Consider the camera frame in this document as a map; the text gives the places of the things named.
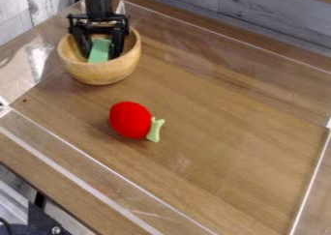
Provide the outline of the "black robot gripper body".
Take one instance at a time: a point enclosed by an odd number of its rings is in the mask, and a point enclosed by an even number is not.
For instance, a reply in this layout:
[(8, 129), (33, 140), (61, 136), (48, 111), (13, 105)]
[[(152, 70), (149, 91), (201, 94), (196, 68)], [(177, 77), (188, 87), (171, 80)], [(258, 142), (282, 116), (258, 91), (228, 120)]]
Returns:
[(112, 0), (83, 1), (84, 12), (67, 16), (69, 34), (73, 27), (85, 29), (91, 34), (109, 34), (115, 28), (129, 34), (129, 17), (113, 10)]

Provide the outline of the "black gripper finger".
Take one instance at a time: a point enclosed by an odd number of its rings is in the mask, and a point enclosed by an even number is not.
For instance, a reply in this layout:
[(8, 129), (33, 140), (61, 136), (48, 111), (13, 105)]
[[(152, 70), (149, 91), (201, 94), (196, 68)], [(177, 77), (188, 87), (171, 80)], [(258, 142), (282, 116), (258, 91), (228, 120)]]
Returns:
[(72, 34), (73, 39), (76, 41), (81, 56), (84, 58), (88, 58), (89, 53), (91, 53), (91, 49), (92, 49), (92, 45), (93, 45), (91, 33), (83, 28), (73, 27), (71, 29), (71, 34)]
[(115, 28), (111, 32), (112, 58), (117, 58), (123, 52), (124, 38), (125, 38), (124, 31), (120, 28)]

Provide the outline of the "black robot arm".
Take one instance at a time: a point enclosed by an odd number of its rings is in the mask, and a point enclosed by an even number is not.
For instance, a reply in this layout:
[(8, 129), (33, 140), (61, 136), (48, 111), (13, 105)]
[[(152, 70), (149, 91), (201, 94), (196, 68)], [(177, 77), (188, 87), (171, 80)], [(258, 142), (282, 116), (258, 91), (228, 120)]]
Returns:
[(84, 58), (91, 56), (93, 35), (105, 35), (109, 47), (105, 50), (109, 59), (117, 58), (124, 50), (124, 39), (131, 33), (129, 17), (112, 9), (111, 0), (84, 0), (85, 12), (69, 14), (68, 33), (77, 44)]

